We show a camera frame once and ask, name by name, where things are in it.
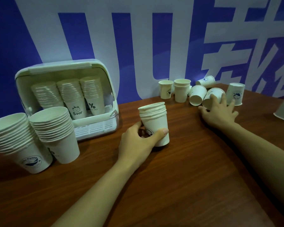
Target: finger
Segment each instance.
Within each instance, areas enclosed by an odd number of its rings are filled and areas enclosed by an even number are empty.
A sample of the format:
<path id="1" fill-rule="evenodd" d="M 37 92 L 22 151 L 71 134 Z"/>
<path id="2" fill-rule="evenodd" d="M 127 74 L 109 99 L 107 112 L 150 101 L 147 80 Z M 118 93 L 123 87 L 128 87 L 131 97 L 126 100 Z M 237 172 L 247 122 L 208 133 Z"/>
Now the finger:
<path id="1" fill-rule="evenodd" d="M 203 106 L 198 106 L 198 109 L 200 110 L 202 115 L 205 115 L 205 114 L 208 113 L 207 110 L 205 109 L 205 107 L 203 107 Z"/>
<path id="2" fill-rule="evenodd" d="M 212 101 L 213 101 L 213 106 L 219 104 L 218 98 L 217 98 L 214 94 L 211 94 L 211 95 L 210 95 L 210 98 L 211 98 Z"/>
<path id="3" fill-rule="evenodd" d="M 222 96 L 221 96 L 221 104 L 224 105 L 224 106 L 227 106 L 227 103 L 226 103 L 226 96 L 225 96 L 224 93 L 223 93 Z"/>
<path id="4" fill-rule="evenodd" d="M 138 130 L 140 129 L 140 127 L 142 126 L 142 122 L 139 121 L 137 123 L 135 123 L 133 126 L 131 126 L 129 129 L 138 132 Z"/>
<path id="5" fill-rule="evenodd" d="M 233 117 L 236 118 L 239 115 L 239 113 L 237 111 L 233 112 Z"/>
<path id="6" fill-rule="evenodd" d="M 168 133 L 168 129 L 167 128 L 162 128 L 157 130 L 157 132 L 155 132 L 151 137 L 146 138 L 152 147 L 155 146 L 155 144 L 160 141 L 161 139 L 163 139 Z"/>
<path id="7" fill-rule="evenodd" d="M 233 111 L 235 107 L 235 100 L 233 99 L 231 103 L 228 105 L 229 110 Z"/>

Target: hand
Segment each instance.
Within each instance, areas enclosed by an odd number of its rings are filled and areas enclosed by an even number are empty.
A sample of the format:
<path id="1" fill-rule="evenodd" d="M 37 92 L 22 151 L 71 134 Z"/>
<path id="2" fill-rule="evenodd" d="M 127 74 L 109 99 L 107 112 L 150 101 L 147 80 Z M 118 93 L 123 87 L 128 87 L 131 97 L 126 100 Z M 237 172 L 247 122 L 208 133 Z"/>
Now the hand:
<path id="1" fill-rule="evenodd" d="M 134 171 L 147 159 L 155 144 L 164 138 L 167 128 L 162 128 L 152 136 L 144 138 L 138 135 L 138 130 L 142 126 L 142 122 L 137 122 L 122 134 L 119 145 L 118 162 L 125 164 Z"/>
<path id="2" fill-rule="evenodd" d="M 205 122 L 217 129 L 224 129 L 235 124 L 235 118 L 239 114 L 237 111 L 233 112 L 235 100 L 232 100 L 230 105 L 227 106 L 225 94 L 222 95 L 221 103 L 218 102 L 217 97 L 213 94 L 210 95 L 210 98 L 213 101 L 210 112 L 204 107 L 199 106 Z"/>

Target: left hand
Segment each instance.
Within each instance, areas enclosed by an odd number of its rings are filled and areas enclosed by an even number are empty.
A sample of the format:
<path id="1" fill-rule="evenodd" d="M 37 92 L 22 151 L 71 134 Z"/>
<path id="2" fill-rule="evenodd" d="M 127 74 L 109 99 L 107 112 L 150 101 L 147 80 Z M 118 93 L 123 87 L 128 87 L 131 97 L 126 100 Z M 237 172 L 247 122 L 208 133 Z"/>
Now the left hand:
<path id="1" fill-rule="evenodd" d="M 162 128 L 152 136 L 144 138 L 138 135 L 138 131 L 142 126 L 142 122 L 137 122 L 122 134 L 119 145 L 118 162 L 125 164 L 134 171 L 147 159 L 155 144 L 164 138 L 167 128 Z"/>

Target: brown table surface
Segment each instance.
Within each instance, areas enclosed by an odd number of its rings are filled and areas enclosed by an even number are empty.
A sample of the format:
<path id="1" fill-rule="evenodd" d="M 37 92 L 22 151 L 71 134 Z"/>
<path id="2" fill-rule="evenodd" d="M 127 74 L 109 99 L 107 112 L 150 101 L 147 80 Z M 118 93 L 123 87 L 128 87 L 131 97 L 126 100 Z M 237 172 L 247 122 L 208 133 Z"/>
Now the brown table surface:
<path id="1" fill-rule="evenodd" d="M 137 108 L 160 101 L 119 105 L 119 129 L 80 142 L 80 156 L 72 163 L 55 162 L 30 175 L 0 156 L 0 226 L 51 225 L 115 163 L 121 134 L 139 120 Z M 284 226 L 269 193 L 242 158 L 201 122 L 197 107 L 164 101 L 170 143 L 152 152 L 130 178 L 105 225 Z M 284 121 L 273 116 L 281 102 L 245 91 L 243 105 L 236 107 L 237 122 L 284 149 Z"/>

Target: forearm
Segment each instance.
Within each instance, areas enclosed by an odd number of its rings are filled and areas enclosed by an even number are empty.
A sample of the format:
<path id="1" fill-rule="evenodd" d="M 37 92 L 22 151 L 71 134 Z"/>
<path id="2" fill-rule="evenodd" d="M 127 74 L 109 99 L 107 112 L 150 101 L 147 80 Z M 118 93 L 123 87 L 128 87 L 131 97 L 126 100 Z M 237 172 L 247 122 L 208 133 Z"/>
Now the forearm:
<path id="1" fill-rule="evenodd" d="M 238 124 L 222 132 L 234 142 L 267 187 L 284 204 L 284 151 Z"/>
<path id="2" fill-rule="evenodd" d="M 60 226 L 102 226 L 120 191 L 134 171 L 116 163 L 54 224 Z"/>

